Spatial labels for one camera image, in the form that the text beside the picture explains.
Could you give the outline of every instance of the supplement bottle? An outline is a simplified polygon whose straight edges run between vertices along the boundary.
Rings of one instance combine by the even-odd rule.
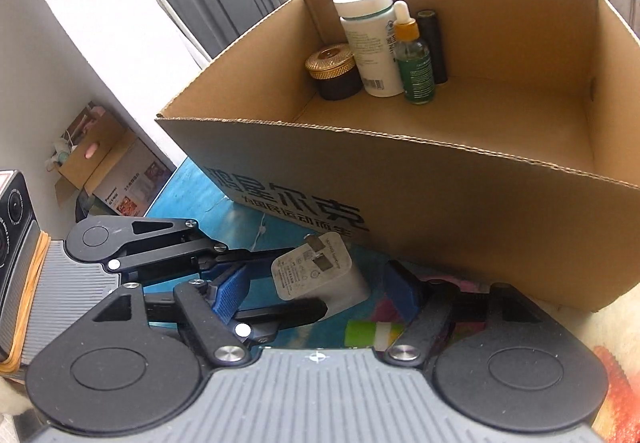
[[[334,0],[334,5],[366,92],[375,97],[402,93],[394,57],[393,0]]]

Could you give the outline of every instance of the product label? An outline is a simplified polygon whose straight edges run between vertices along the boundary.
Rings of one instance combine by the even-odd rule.
[[[342,22],[364,88],[379,97],[402,93],[402,81],[393,53],[396,35],[391,17]]]
[[[376,58],[372,55],[385,51],[384,44],[379,37],[367,35],[366,33],[347,32],[347,39],[354,57],[363,65],[377,64]]]
[[[122,216],[143,216],[169,176],[171,171],[136,140],[94,194]]]
[[[398,67],[407,100],[416,104],[431,102],[436,86],[433,82],[430,55],[416,60],[399,60]]]
[[[304,295],[351,267],[351,257],[338,233],[327,232],[319,239],[324,245],[321,250],[313,251],[305,243],[271,264],[271,275],[281,299]]]

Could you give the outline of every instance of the camera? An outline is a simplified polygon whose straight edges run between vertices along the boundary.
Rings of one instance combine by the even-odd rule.
[[[18,307],[39,236],[24,176],[17,170],[0,171],[0,360],[11,351]]]

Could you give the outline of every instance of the pink object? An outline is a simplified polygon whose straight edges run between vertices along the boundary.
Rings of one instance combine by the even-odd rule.
[[[94,142],[94,143],[92,143],[92,144],[88,147],[88,149],[86,150],[86,152],[84,153],[84,158],[85,158],[86,160],[88,160],[89,158],[91,158],[91,157],[95,154],[95,151],[97,151],[97,150],[98,150],[98,147],[100,147],[100,144],[99,144],[98,142]]]
[[[369,320],[372,322],[396,322],[398,324],[404,324],[398,310],[394,307],[394,303],[386,297],[380,299],[376,304],[376,308]]]
[[[456,277],[452,277],[451,275],[433,275],[427,278],[421,278],[420,280],[430,280],[430,279],[442,279],[448,280],[453,284],[457,285],[460,288],[460,291],[466,291],[471,293],[481,293],[480,285],[477,282],[473,282],[471,280],[462,280],[456,279]]]

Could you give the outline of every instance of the open cardboard box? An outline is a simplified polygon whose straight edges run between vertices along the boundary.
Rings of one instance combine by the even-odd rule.
[[[83,110],[67,128],[68,136],[75,137],[72,131],[77,133],[89,117]],[[58,172],[55,191],[60,206],[84,188],[124,216],[143,216],[171,176],[136,133],[108,111],[96,118]]]
[[[438,12],[433,102],[329,102],[303,66],[345,42],[290,0],[158,122],[233,200],[416,263],[596,311],[640,280],[640,43],[606,0],[405,0]]]

